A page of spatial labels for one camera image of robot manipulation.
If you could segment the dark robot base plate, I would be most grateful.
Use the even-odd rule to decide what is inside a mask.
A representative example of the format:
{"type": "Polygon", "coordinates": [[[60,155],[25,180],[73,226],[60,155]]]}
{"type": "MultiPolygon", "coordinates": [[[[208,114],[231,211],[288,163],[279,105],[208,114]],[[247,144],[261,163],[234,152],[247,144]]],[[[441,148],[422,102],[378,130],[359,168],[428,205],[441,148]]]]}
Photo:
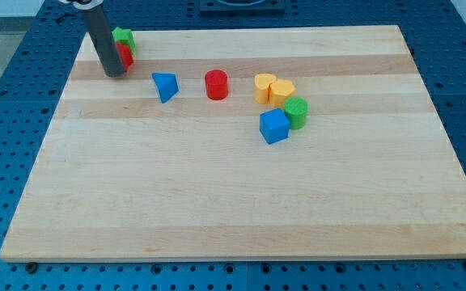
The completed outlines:
{"type": "Polygon", "coordinates": [[[283,13],[284,0],[199,0],[200,15],[283,13]]]}

